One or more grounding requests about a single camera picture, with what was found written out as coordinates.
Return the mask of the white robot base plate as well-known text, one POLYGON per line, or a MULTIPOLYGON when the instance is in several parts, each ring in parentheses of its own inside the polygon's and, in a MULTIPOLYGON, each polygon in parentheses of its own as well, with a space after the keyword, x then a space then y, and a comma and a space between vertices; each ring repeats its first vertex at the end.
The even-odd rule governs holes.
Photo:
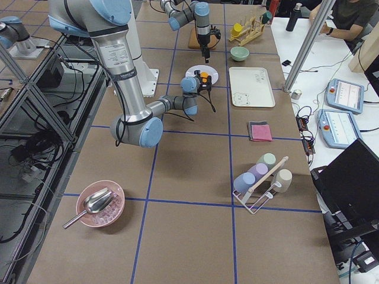
POLYGON ((144 97, 154 97, 158 84, 159 70, 151 69, 142 60, 137 63, 137 76, 144 97))

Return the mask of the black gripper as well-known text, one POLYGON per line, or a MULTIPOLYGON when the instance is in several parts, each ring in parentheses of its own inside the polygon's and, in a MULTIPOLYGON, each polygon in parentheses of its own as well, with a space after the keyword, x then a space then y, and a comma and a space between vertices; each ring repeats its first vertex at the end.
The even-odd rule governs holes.
MULTIPOLYGON (((197 40, 200 45, 202 56, 205 57, 205 63, 209 63, 210 51, 208 44, 210 43, 210 34, 197 34, 197 40)), ((194 74, 199 76, 200 70, 195 70, 194 74)))

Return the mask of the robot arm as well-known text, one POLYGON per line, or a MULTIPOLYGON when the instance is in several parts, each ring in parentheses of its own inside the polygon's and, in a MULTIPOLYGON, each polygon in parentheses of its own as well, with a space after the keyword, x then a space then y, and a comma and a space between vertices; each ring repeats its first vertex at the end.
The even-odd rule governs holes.
POLYGON ((201 54, 205 63, 209 62, 211 38, 211 24, 209 19, 210 9, 208 3, 191 1, 183 10, 177 10, 175 6, 183 1, 160 1, 162 11, 168 15, 168 24, 172 31, 177 31, 181 27, 195 22, 196 38, 200 45, 201 54))
POLYGON ((49 1, 50 26, 61 33, 89 37, 101 67, 108 73, 122 114, 111 124, 118 143, 153 147, 160 142, 160 115, 175 109, 191 116, 198 111, 197 91, 163 96, 146 104, 127 42, 130 1, 49 1))

